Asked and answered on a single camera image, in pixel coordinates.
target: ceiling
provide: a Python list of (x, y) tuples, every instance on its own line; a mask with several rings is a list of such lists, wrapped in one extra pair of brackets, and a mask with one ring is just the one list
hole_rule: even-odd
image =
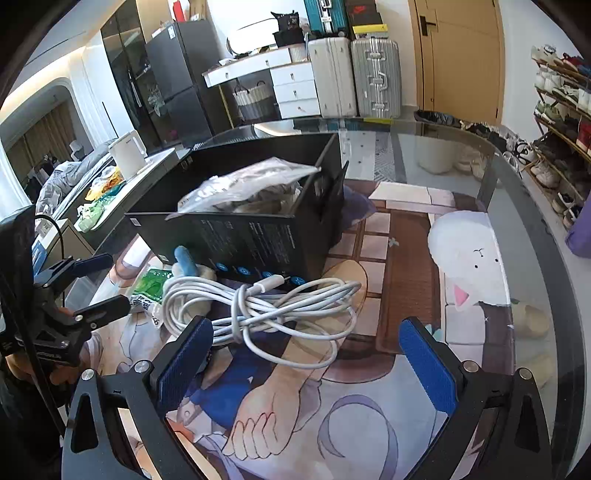
[(11, 91), (51, 62), (86, 45), (124, 1), (80, 0), (41, 40)]
[(5, 150), (60, 103), (70, 99), (70, 91), (62, 85), (39, 90), (0, 124), (0, 138)]

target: screw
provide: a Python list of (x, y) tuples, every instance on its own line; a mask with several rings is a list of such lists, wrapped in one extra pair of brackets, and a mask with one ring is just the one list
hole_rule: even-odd
[(148, 368), (150, 368), (150, 362), (147, 360), (140, 360), (134, 366), (134, 370), (139, 374), (145, 372)]
[(82, 372), (82, 380), (90, 380), (94, 376), (95, 371), (91, 368), (88, 368)]
[(466, 372), (470, 372), (471, 374), (478, 372), (478, 369), (480, 368), (478, 367), (478, 364), (472, 360), (466, 360), (462, 366)]
[(527, 370), (526, 368), (520, 368), (519, 369), (519, 376), (521, 378), (523, 378), (523, 380), (531, 380), (531, 377), (533, 376), (531, 374), (531, 372), (529, 370)]

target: black refrigerator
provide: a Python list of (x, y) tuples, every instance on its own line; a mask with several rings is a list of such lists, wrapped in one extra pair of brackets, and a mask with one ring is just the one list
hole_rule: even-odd
[(223, 89), (207, 88), (202, 73), (218, 65), (208, 20), (175, 22), (146, 44), (166, 110), (185, 147), (232, 128)]

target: black cable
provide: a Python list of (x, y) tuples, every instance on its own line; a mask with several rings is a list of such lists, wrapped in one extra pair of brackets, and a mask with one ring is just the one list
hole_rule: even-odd
[(39, 361), (39, 357), (37, 356), (37, 352), (35, 351), (35, 346), (33, 345), (33, 340), (31, 340), (31, 336), (29, 335), (29, 330), (27, 329), (27, 324), (25, 317), (21, 311), (21, 308), (18, 304), (14, 293), (12, 292), (12, 288), (9, 285), (4, 273), (0, 270), (0, 281), (4, 284), (4, 290), (6, 293), (9, 294), (9, 299), (4, 298), (4, 305), (3, 307), (7, 309), (12, 318), (14, 318), (15, 323), (17, 324), (18, 332), (21, 334), (22, 342), (25, 346), (25, 351), (27, 356), (29, 357), (29, 361), (31, 362), (31, 367), (33, 369), (33, 381), (35, 382), (35, 386), (43, 399), (43, 403), (47, 407), (51, 415), (51, 419), (53, 423), (56, 425), (57, 431), (60, 433), (62, 438), (66, 435), (66, 424), (64, 423), (60, 411), (57, 409), (57, 404), (55, 398), (51, 394), (51, 390), (49, 388), (49, 383), (47, 382), (47, 377), (43, 372), (41, 367), (41, 362)]
[[(51, 222), (53, 224), (54, 227), (56, 227), (57, 230), (57, 234), (60, 237), (60, 245), (61, 245), (61, 259), (64, 260), (66, 258), (66, 254), (64, 253), (64, 237), (61, 234), (61, 230), (60, 227), (58, 226), (57, 222), (51, 218), (49, 215), (44, 215), (42, 213), (38, 213), (35, 215), (35, 220), (37, 219), (44, 219), (47, 220), (48, 222)], [(61, 306), (62, 307), (66, 307), (66, 292), (65, 290), (63, 292), (61, 292)]]

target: cable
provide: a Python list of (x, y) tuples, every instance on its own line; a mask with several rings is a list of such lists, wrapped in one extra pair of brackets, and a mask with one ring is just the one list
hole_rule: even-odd
[[(234, 290), (206, 278), (173, 277), (166, 281), (163, 289), (164, 324), (170, 333), (179, 336), (191, 321), (191, 315), (187, 311), (189, 306), (200, 301), (216, 300), (230, 305), (231, 316), (212, 322), (214, 345), (244, 341), (252, 352), (279, 365), (303, 369), (328, 367), (338, 353), (336, 340), (350, 334), (357, 323), (357, 315), (350, 305), (350, 300), (361, 287), (361, 283), (345, 283), (339, 278), (321, 278), (301, 285), (286, 294), (259, 295), (277, 288), (284, 282), (285, 279), (281, 275), (273, 275), (256, 282), (252, 287), (242, 285)], [(302, 293), (316, 286), (321, 287), (312, 292)], [(344, 331), (332, 335), (319, 325), (306, 320), (306, 318), (323, 318), (345, 311), (351, 318), (349, 325)], [(319, 334), (302, 332), (284, 325), (285, 322), (293, 320), (316, 330)], [(270, 355), (252, 343), (253, 333), (275, 330), (307, 340), (329, 341), (332, 349), (330, 356), (317, 364), (299, 364)]]
[(31, 336), (29, 335), (29, 330), (27, 329), (27, 324), (25, 317), (21, 311), (21, 308), (18, 304), (14, 293), (12, 292), (12, 288), (9, 285), (4, 273), (0, 270), (0, 280), (4, 284), (4, 290), (9, 293), (9, 299), (4, 298), (4, 302), (2, 307), (7, 309), (10, 312), (12, 318), (14, 319), (15, 323), (17, 324), (18, 332), (21, 334), (22, 342), (25, 346), (25, 351), (27, 356), (29, 357), (29, 361), (31, 362), (31, 367), (33, 369), (33, 381), (35, 382), (35, 386), (47, 407), (51, 415), (51, 419), (53, 423), (56, 425), (57, 431), (60, 433), (62, 438), (65, 438), (66, 435), (66, 424), (60, 415), (60, 411), (57, 409), (57, 404), (53, 395), (51, 394), (51, 390), (49, 389), (49, 383), (47, 383), (47, 377), (41, 368), (41, 362), (39, 361), (39, 357), (37, 356), (37, 352), (35, 351), (35, 347), (33, 345), (33, 340), (31, 340)]
[[(61, 245), (61, 259), (64, 260), (66, 258), (66, 254), (64, 253), (64, 237), (61, 234), (61, 230), (60, 227), (58, 226), (57, 222), (51, 218), (49, 215), (44, 215), (42, 213), (38, 213), (35, 215), (35, 220), (37, 219), (44, 219), (47, 220), (48, 222), (51, 222), (53, 224), (54, 227), (56, 227), (57, 230), (57, 234), (60, 237), (60, 245)], [(64, 290), (63, 292), (61, 292), (61, 306), (62, 307), (66, 307), (66, 291)]]

